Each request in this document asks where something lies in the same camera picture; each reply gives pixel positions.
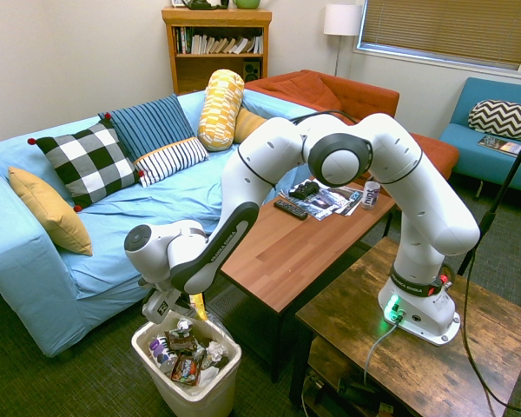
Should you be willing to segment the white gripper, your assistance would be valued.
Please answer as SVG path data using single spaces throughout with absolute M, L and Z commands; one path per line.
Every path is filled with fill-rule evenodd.
M 195 314 L 195 308 L 188 303 L 188 295 L 166 284 L 163 288 L 149 285 L 150 290 L 142 300 L 142 315 L 155 324 L 160 324 L 170 310 L 179 314 Z

